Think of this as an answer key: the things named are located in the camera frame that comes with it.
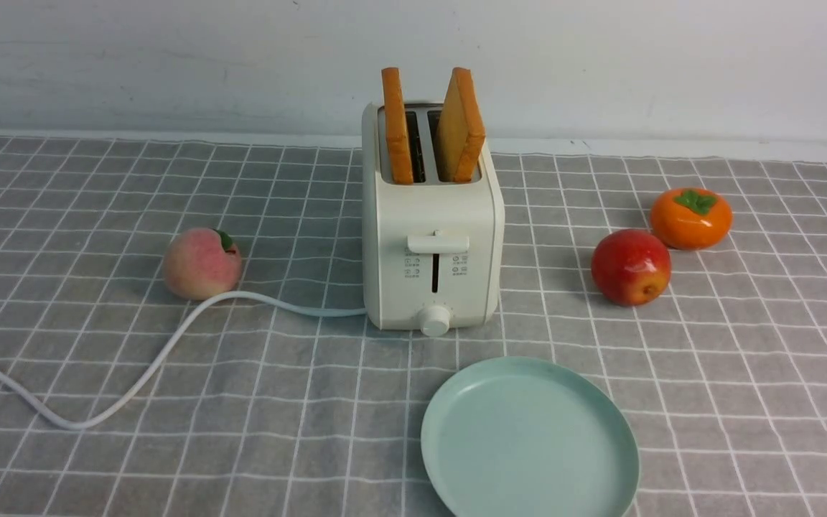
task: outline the toast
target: toast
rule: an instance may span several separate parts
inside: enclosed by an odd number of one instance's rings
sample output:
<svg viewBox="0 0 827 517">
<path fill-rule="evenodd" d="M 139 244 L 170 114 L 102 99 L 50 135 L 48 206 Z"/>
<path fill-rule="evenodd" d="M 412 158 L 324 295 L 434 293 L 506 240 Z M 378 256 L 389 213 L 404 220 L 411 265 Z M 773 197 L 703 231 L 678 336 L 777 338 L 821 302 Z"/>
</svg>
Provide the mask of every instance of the toast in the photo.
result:
<svg viewBox="0 0 827 517">
<path fill-rule="evenodd" d="M 400 185 L 414 183 L 414 166 L 407 134 L 407 112 L 401 95 L 401 73 L 397 68 L 381 71 L 381 88 L 385 96 L 385 141 L 391 158 L 391 176 Z"/>
<path fill-rule="evenodd" d="M 439 150 L 436 154 L 439 179 L 469 183 L 485 139 L 472 74 L 467 68 L 456 67 L 452 70 L 434 137 L 434 145 Z"/>
</svg>

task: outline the plate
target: plate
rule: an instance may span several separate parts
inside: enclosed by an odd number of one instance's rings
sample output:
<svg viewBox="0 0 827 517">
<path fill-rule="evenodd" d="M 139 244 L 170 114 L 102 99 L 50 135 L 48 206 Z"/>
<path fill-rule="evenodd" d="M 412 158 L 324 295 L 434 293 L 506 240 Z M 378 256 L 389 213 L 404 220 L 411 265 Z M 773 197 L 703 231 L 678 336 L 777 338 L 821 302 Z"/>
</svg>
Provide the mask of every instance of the plate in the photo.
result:
<svg viewBox="0 0 827 517">
<path fill-rule="evenodd" d="M 420 446 L 457 517 L 621 517 L 640 481 L 630 425 L 578 373 L 526 357 L 480 361 L 436 391 Z"/>
</svg>

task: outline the toaster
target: toaster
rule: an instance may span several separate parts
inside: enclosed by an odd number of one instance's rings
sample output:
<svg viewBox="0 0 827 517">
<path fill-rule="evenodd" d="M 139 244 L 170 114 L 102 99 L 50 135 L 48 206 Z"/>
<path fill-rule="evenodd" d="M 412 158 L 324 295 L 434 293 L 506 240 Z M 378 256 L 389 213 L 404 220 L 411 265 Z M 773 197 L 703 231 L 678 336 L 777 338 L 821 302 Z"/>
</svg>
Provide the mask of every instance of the toaster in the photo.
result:
<svg viewBox="0 0 827 517">
<path fill-rule="evenodd" d="M 381 330 L 438 337 L 496 310 L 505 209 L 486 141 L 468 183 L 442 181 L 434 150 L 442 103 L 403 105 L 413 184 L 391 174 L 384 104 L 363 111 L 363 299 Z"/>
</svg>

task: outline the power cord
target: power cord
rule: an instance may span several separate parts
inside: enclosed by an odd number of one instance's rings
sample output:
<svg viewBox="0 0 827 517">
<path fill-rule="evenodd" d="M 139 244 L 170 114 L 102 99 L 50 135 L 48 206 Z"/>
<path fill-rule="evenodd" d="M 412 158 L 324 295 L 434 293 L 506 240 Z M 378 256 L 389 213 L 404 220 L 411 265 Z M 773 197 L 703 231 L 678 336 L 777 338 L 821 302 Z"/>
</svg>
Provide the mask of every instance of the power cord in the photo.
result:
<svg viewBox="0 0 827 517">
<path fill-rule="evenodd" d="M 177 328 L 177 331 L 174 332 L 173 336 L 171 336 L 168 343 L 164 345 L 164 348 L 158 356 L 155 357 L 155 360 L 151 362 L 148 367 L 148 370 L 145 373 L 142 373 L 142 376 L 136 381 L 135 385 L 133 385 L 126 393 L 123 395 L 117 402 L 113 405 L 109 406 L 109 408 L 105 409 L 101 414 L 94 416 L 92 419 L 88 419 L 85 421 L 72 421 L 63 419 L 62 416 L 56 415 L 50 408 L 47 408 L 40 399 L 37 399 L 36 396 L 33 396 L 26 387 L 17 383 L 16 380 L 12 379 L 6 374 L 0 372 L 0 383 L 10 387 L 14 391 L 14 393 L 18 393 L 23 399 L 26 400 L 32 408 L 36 409 L 40 415 L 43 416 L 44 419 L 49 420 L 50 423 L 55 425 L 56 427 L 62 429 L 69 429 L 69 431 L 82 431 L 82 429 L 89 429 L 98 425 L 99 423 L 103 422 L 106 419 L 111 418 L 114 413 L 116 413 L 122 406 L 125 406 L 129 400 L 132 399 L 142 389 L 142 386 L 145 386 L 145 383 L 149 382 L 152 376 L 154 376 L 155 371 L 158 370 L 158 367 L 162 365 L 164 362 L 164 358 L 171 353 L 171 350 L 174 349 L 174 345 L 177 344 L 177 341 L 180 340 L 181 336 L 184 335 L 184 332 L 187 331 L 187 328 L 190 327 L 190 324 L 193 323 L 200 314 L 203 313 L 210 305 L 217 304 L 223 300 L 230 300 L 232 298 L 247 298 L 249 300 L 256 300 L 259 302 L 266 302 L 267 304 L 271 304 L 274 307 L 279 307 L 282 309 L 286 309 L 290 312 L 294 312 L 301 315 L 309 315 L 310 317 L 351 317 L 351 315 L 363 315 L 365 314 L 365 309 L 316 309 L 312 307 L 299 307 L 299 305 L 289 304 L 289 302 L 283 302 L 273 297 L 267 297 L 265 294 L 257 294 L 257 292 L 249 292 L 249 291 L 229 291 L 223 292 L 222 294 L 217 294 L 213 298 L 209 298 L 201 304 L 197 305 L 196 308 L 187 316 L 187 319 L 184 320 L 184 323 L 181 324 L 180 327 Z"/>
</svg>

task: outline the red apple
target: red apple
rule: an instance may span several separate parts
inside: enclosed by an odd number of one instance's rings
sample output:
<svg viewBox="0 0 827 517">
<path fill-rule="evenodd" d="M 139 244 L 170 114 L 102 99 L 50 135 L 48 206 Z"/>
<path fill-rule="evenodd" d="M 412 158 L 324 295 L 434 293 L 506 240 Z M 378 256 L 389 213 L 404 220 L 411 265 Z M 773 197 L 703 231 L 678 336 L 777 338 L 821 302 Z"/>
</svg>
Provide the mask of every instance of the red apple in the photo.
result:
<svg viewBox="0 0 827 517">
<path fill-rule="evenodd" d="M 618 230 L 592 254 L 592 279 L 618 305 L 641 305 L 663 293 L 672 276 L 669 250 L 652 233 Z"/>
<path fill-rule="evenodd" d="M 240 278 L 240 252 L 226 232 L 191 228 L 164 253 L 164 284 L 178 297 L 206 300 L 232 291 Z"/>
</svg>

